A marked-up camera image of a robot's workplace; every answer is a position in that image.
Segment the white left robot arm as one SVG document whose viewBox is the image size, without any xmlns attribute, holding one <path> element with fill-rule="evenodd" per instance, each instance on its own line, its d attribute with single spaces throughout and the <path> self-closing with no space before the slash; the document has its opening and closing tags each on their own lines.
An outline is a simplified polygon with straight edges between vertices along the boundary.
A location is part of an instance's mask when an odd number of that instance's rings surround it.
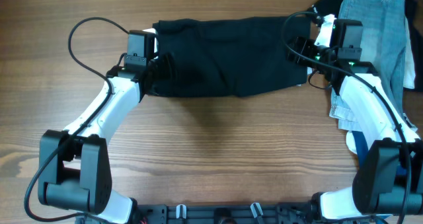
<svg viewBox="0 0 423 224">
<path fill-rule="evenodd" d="M 39 168 L 24 198 L 26 211 L 37 187 L 41 204 L 70 210 L 70 217 L 100 223 L 139 221 L 137 202 L 112 188 L 108 144 L 153 83 L 168 76 L 167 68 L 158 67 L 162 60 L 156 30 L 129 32 L 127 53 L 103 75 L 104 86 L 88 108 L 63 130 L 42 136 Z"/>
</svg>

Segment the black shorts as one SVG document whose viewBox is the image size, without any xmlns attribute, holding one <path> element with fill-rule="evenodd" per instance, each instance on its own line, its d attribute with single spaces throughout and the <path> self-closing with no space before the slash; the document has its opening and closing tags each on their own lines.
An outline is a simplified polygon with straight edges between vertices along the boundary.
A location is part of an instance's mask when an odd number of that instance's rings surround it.
<svg viewBox="0 0 423 224">
<path fill-rule="evenodd" d="M 171 76 L 149 94 L 245 97 L 304 84 L 307 68 L 287 60 L 285 43 L 309 37 L 310 25 L 305 17 L 160 20 L 153 28 Z"/>
</svg>

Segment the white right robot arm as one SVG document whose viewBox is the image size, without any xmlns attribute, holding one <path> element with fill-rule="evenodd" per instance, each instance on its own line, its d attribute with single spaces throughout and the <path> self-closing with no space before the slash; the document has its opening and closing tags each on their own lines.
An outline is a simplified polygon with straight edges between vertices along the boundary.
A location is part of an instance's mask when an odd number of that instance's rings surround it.
<svg viewBox="0 0 423 224">
<path fill-rule="evenodd" d="M 422 215 L 422 140 L 387 98 L 373 64 L 361 61 L 363 25 L 310 12 L 317 39 L 286 43 L 287 59 L 325 76 L 348 105 L 366 142 L 367 154 L 351 187 L 315 194 L 309 218 L 340 223 L 381 215 Z"/>
</svg>

